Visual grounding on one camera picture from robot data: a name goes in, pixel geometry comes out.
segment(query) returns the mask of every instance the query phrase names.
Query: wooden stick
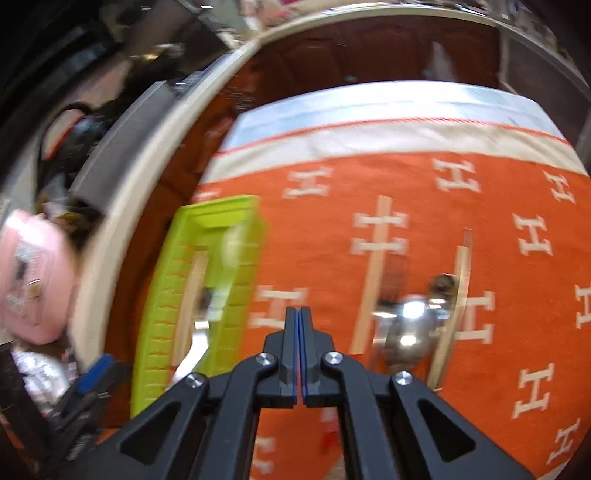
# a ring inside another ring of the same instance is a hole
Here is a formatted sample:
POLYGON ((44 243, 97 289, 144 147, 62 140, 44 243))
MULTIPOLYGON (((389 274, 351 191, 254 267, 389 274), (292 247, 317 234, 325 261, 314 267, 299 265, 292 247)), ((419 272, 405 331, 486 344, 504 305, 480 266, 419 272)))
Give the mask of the wooden stick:
MULTIPOLYGON (((378 196, 376 204, 376 216, 385 217, 390 215, 392 198, 383 195, 378 196)), ((388 240, 388 224, 383 222, 374 227, 374 243, 386 243, 388 240)), ((349 348, 350 355, 365 353, 372 328, 372 312, 378 301, 379 284, 382 280, 384 270, 384 250, 373 250, 369 254, 368 269, 363 284, 363 295, 357 313, 353 339, 349 348)))
POLYGON ((185 283, 183 300, 178 311, 177 327, 174 331, 173 354, 171 364, 177 367, 191 348, 191 334, 193 332, 193 315, 199 306, 203 279, 207 270, 207 251, 199 250, 193 255, 191 271, 185 283))

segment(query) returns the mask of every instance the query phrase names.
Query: lime green tray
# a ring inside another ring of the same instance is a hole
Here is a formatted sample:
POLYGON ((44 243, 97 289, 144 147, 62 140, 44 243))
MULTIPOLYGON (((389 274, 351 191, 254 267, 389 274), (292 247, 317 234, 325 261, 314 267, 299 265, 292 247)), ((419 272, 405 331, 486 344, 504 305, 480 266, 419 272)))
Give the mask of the lime green tray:
POLYGON ((207 376, 231 371, 238 360, 248 318, 255 270, 264 236, 253 195, 229 197, 179 208, 158 259, 144 306, 135 355, 131 416, 150 405, 168 387, 171 356, 185 283, 195 253, 206 249, 208 265, 203 285, 230 285, 220 321, 210 324, 209 348, 196 367, 207 376), (240 225, 236 268, 222 265, 222 238, 240 225))

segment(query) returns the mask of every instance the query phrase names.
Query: pink object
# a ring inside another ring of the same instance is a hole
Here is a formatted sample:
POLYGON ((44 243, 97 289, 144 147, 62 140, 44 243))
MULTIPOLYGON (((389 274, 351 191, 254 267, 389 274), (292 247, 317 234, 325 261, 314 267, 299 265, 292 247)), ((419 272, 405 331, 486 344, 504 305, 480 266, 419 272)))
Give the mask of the pink object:
POLYGON ((36 345, 57 340, 66 327, 76 263, 57 225, 13 211, 0 235, 0 322, 36 345))

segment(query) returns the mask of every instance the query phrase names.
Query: white h pattern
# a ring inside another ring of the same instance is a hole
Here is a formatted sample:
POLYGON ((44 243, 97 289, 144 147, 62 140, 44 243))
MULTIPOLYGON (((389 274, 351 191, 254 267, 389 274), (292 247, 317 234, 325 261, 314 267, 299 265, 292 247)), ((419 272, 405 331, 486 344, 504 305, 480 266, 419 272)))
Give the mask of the white h pattern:
POLYGON ((554 441, 554 443, 558 443, 560 439, 562 439, 562 443, 560 444, 560 448, 558 450, 548 455, 546 465, 549 465, 550 462, 554 460, 556 457, 570 450, 570 448, 573 446, 573 440, 569 440, 569 435, 573 432, 576 432, 579 429, 580 425, 581 419, 577 419, 574 425, 571 425, 570 427, 565 429, 558 430, 558 432, 556 433, 556 440, 554 441))
POLYGON ((354 227, 365 228, 368 225, 373 225, 376 228, 374 229, 373 242, 366 242, 363 238, 351 239, 351 253, 353 255, 362 255, 366 251, 375 252, 381 250, 394 252, 398 255, 404 255, 407 252, 408 241, 405 238, 392 238, 391 242, 382 242, 377 238, 378 231, 383 231, 384 237, 387 238, 389 225, 394 225, 400 228, 408 228, 408 215, 406 213, 400 212, 390 213, 389 210, 392 199, 390 197, 387 197, 387 199, 387 215, 381 216, 379 212, 376 212, 376 216, 374 217, 366 215, 365 213, 356 213, 354 215, 354 227))
POLYGON ((197 192, 197 194, 195 195, 197 203, 206 202, 208 200, 219 197, 221 191, 222 189, 213 189, 206 192, 197 192))
POLYGON ((443 160, 433 159, 433 168, 437 171, 452 171, 452 179, 446 180, 439 177, 435 178, 437 188, 444 192, 449 192, 451 189, 468 189, 473 192, 480 192, 480 184, 475 179, 464 180, 462 172, 476 173, 474 164, 467 160, 462 163, 452 163, 443 160))
POLYGON ((528 242, 524 238, 519 238, 519 251, 522 255, 529 255, 529 252, 546 252, 548 255, 552 255, 552 246, 550 240, 540 240, 538 236, 537 228, 546 231, 546 224, 541 216, 536 218, 521 218, 519 215, 513 214, 513 221, 515 226, 519 230, 523 230, 523 227, 527 227, 530 231, 531 242, 528 242))
POLYGON ((300 186, 296 189, 283 190, 283 198, 294 199, 302 195, 328 195, 329 186, 316 183, 317 177, 328 178, 332 174, 332 168, 322 167, 312 171, 291 171, 288 175, 289 181, 299 181, 300 186))
POLYGON ((519 388, 525 388, 529 382, 533 382, 534 385, 531 387, 531 396, 529 403, 523 403, 521 400, 515 402, 513 409, 512 419, 516 419, 523 412, 540 408, 545 410, 548 408, 548 402, 550 401, 550 393, 546 392, 542 398, 538 398, 540 392, 540 382, 542 379, 546 379, 548 382, 552 380, 554 375, 554 364, 549 364, 546 370, 540 370, 538 372, 528 373, 527 370, 522 370, 519 373, 519 388))
POLYGON ((292 305, 301 305, 308 293, 307 288, 295 288, 292 291, 273 290, 272 288, 272 286, 256 288, 255 301, 269 301, 269 310, 266 313, 251 313, 248 319, 249 328, 283 329, 287 302, 289 301, 292 305))
POLYGON ((556 200, 568 200, 569 202, 576 203, 574 201, 573 194, 564 190, 564 187, 569 186, 569 182, 567 182, 567 180, 562 175, 550 175, 549 173, 544 172, 544 176, 546 177, 546 180, 552 181, 556 184, 556 188, 558 188, 558 190, 550 188, 552 196, 556 200))
POLYGON ((589 297, 591 296, 591 287, 581 288, 578 285, 574 286, 574 295, 578 301, 583 302, 583 313, 577 312, 577 328, 587 322, 591 322, 591 312, 589 311, 589 297))
POLYGON ((482 297, 470 297, 466 300, 464 311, 464 330, 456 332, 456 340, 482 340, 482 343, 492 343, 493 324, 483 325, 482 330, 476 330, 476 307, 484 307, 485 310, 495 309, 495 293, 485 291, 482 297))
POLYGON ((275 438, 274 437, 256 437, 255 438, 255 451, 252 455, 252 467, 260 471, 261 475, 269 475, 273 472, 273 461, 271 460, 260 460, 257 458, 257 451, 263 453, 275 452, 275 438))

